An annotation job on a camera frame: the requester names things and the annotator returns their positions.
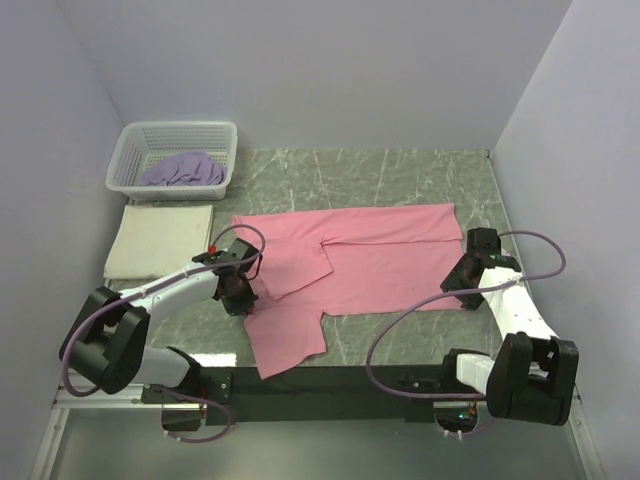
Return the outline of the pink t shirt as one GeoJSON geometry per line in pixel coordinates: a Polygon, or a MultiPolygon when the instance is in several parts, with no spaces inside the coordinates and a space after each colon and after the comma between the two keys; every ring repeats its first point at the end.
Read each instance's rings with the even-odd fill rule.
{"type": "Polygon", "coordinates": [[[244,325],[268,379],[322,354],[324,315],[400,312],[436,295],[462,255],[451,203],[237,215],[240,238],[266,245],[244,325]]]}

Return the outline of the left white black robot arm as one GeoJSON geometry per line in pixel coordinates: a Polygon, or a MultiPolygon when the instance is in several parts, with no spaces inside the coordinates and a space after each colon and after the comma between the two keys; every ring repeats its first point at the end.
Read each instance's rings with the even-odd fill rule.
{"type": "Polygon", "coordinates": [[[141,383],[179,402],[204,397],[201,364],[174,347],[148,346],[148,334],[155,322],[207,299],[221,302],[232,316],[248,314],[258,298],[248,273],[263,251],[236,239],[226,250],[210,248],[139,287],[92,291],[60,348],[65,390],[82,398],[141,383]]]}

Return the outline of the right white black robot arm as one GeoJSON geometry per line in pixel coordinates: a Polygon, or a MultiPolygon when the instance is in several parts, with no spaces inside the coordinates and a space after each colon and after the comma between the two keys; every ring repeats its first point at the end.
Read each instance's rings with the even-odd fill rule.
{"type": "Polygon", "coordinates": [[[471,389],[485,398],[496,418],[561,426],[568,420],[579,363],[576,344],[563,340],[546,323],[527,284],[562,273],[566,256],[554,242],[560,267],[537,276],[524,274],[518,260],[502,249],[492,228],[467,231],[466,251],[441,283],[463,309],[487,304],[502,344],[495,358],[471,350],[452,349],[443,359],[439,387],[460,399],[471,389]]]}

